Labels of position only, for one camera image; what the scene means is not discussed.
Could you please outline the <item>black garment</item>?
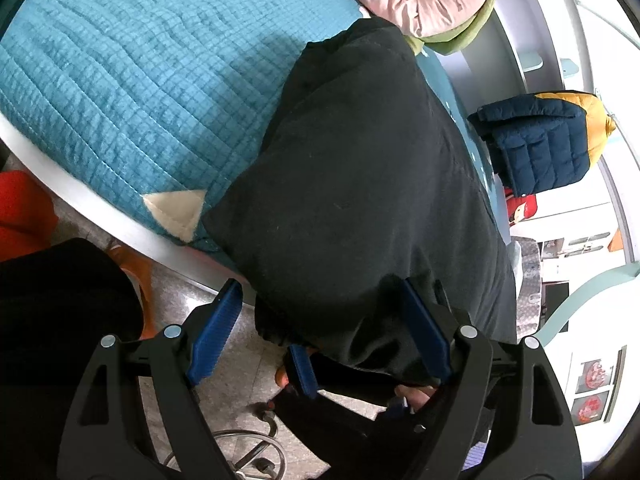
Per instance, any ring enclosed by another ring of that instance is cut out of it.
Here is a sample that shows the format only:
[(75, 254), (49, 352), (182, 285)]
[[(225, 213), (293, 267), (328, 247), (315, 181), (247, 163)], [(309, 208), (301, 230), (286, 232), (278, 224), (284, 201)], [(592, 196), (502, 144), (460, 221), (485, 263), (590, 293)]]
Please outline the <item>black garment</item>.
[(204, 216), (256, 292), (255, 322), (409, 384), (427, 380), (401, 307), (412, 281), (490, 339), (516, 339), (514, 275), (458, 127), (399, 29), (362, 18), (308, 44), (257, 159)]

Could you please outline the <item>red box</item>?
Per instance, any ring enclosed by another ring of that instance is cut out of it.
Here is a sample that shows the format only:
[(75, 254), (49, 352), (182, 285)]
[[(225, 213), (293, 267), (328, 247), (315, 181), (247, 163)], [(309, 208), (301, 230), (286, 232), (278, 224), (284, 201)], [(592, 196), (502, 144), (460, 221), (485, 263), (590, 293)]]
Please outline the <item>red box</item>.
[(504, 190), (504, 195), (510, 226), (533, 218), (536, 214), (538, 205), (535, 195), (517, 196), (510, 188)]

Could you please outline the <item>red garment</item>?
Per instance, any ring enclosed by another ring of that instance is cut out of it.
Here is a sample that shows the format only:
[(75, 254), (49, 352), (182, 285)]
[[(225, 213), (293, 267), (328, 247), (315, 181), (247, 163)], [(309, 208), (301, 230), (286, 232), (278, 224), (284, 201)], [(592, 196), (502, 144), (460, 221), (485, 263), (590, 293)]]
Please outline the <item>red garment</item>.
[(0, 259), (11, 260), (51, 246), (58, 226), (50, 195), (26, 172), (0, 178)]

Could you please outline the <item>navy yellow puffer jacket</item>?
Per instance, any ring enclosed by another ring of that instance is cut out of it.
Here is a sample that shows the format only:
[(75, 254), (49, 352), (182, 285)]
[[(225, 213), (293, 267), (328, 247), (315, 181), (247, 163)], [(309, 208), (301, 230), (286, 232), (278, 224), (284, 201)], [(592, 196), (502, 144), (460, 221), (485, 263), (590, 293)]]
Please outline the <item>navy yellow puffer jacket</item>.
[(580, 91), (521, 94), (485, 104), (469, 122), (487, 145), (495, 173), (516, 196), (582, 180), (617, 128), (602, 101)]

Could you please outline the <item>teal quilted bedspread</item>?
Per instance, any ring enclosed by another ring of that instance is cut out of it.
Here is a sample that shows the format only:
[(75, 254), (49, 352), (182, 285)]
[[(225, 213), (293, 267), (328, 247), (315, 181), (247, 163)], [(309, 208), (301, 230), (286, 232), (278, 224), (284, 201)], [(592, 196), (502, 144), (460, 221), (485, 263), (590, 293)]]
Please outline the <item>teal quilted bedspread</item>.
[(379, 17), (356, 0), (24, 0), (1, 111), (130, 218), (233, 263), (204, 216), (259, 156), (303, 50), (362, 18)]

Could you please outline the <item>white bed frame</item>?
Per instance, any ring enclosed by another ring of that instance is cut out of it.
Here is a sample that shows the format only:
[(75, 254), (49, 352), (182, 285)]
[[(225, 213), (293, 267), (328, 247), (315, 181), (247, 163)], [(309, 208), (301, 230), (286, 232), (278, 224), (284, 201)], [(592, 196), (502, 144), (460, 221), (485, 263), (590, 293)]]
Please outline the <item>white bed frame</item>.
[(243, 286), (244, 302), (254, 306), (256, 292), (240, 274), (204, 252), (178, 245), (123, 214), (40, 152), (6, 117), (1, 118), (1, 141), (47, 191), (98, 228), (210, 292), (216, 292), (225, 281), (234, 278)]

